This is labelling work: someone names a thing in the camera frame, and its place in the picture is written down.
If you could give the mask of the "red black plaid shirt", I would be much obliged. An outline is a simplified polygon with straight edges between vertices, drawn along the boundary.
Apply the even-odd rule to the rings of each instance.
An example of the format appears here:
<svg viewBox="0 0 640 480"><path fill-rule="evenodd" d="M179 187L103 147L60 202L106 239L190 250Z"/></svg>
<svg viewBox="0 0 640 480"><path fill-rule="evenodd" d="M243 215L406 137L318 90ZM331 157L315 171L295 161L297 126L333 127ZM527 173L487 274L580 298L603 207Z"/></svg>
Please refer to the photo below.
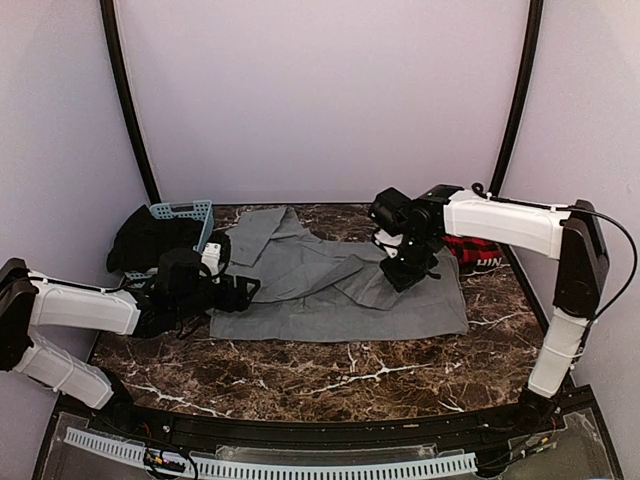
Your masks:
<svg viewBox="0 0 640 480"><path fill-rule="evenodd" d="M458 260L461 273L484 272L502 264L500 247L474 237L445 236L444 244Z"/></svg>

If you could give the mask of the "grey long sleeve shirt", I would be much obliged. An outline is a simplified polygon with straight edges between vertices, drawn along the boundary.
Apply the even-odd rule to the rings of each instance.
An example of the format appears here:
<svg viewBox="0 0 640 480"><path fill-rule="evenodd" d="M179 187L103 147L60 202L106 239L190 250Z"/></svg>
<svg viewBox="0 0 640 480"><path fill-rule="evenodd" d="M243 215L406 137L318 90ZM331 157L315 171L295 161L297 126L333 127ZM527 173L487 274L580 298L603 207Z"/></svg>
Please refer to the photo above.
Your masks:
<svg viewBox="0 0 640 480"><path fill-rule="evenodd" d="M216 310L210 335L226 340L399 341L465 334L465 300L454 256L437 255L437 278L399 293L371 242L323 240L291 207L248 212L228 230L234 276L261 286L249 308Z"/></svg>

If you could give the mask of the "light blue plastic basket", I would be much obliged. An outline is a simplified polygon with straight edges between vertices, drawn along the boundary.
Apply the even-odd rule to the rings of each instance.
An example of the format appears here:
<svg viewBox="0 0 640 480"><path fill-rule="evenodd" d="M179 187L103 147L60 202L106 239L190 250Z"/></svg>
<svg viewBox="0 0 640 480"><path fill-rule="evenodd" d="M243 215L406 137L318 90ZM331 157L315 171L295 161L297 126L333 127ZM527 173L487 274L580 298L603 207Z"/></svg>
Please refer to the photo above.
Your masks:
<svg viewBox="0 0 640 480"><path fill-rule="evenodd" d="M120 227L107 257L107 270L130 279L147 278L160 257L175 248L202 253L213 232L212 202L142 205Z"/></svg>

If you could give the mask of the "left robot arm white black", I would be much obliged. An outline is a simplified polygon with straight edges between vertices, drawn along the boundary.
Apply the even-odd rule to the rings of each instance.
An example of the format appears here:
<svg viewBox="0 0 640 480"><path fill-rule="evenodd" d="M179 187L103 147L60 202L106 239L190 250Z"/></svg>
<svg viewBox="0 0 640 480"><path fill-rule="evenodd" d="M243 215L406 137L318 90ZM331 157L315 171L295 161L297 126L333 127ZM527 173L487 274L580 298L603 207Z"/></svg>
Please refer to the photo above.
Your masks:
<svg viewBox="0 0 640 480"><path fill-rule="evenodd" d="M120 436L141 427L127 389L113 374L91 366L40 334L43 326L153 338L183 328L208 310L246 310L261 283L214 272L198 257L163 260L155 274L116 288L52 279L20 258L1 267L1 368L28 376L93 410Z"/></svg>

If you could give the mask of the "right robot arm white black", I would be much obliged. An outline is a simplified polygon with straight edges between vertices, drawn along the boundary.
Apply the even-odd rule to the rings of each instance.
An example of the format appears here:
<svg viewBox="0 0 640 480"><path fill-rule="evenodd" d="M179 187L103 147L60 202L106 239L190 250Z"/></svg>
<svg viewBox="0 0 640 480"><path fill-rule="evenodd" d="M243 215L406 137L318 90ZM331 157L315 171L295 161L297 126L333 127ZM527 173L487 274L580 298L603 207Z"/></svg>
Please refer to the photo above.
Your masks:
<svg viewBox="0 0 640 480"><path fill-rule="evenodd" d="M551 317L526 385L534 395L510 413L517 432L534 432L549 416L544 398L559 392L601 304L609 256L593 205L535 204L485 193L479 184L440 184L416 198L388 188L369 217L378 227L373 241L387 254L381 269L398 292L435 274L447 237L486 240L554 263Z"/></svg>

